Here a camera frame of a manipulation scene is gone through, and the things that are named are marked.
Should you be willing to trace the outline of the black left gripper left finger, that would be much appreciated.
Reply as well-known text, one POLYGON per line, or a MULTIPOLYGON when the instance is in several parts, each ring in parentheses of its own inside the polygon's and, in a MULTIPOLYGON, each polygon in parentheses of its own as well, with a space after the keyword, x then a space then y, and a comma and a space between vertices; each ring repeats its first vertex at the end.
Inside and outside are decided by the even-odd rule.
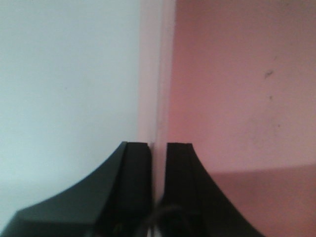
POLYGON ((152 210, 152 156, 122 142, 84 179, 15 213, 7 237, 130 237, 152 210))

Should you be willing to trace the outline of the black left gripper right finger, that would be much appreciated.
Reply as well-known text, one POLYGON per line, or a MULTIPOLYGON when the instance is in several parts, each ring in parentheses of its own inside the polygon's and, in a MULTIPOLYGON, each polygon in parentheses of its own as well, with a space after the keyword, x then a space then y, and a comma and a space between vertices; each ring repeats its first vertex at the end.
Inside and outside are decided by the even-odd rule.
POLYGON ((207 173, 193 145, 167 145, 162 206, 181 211, 160 222, 164 237, 260 237, 207 173))

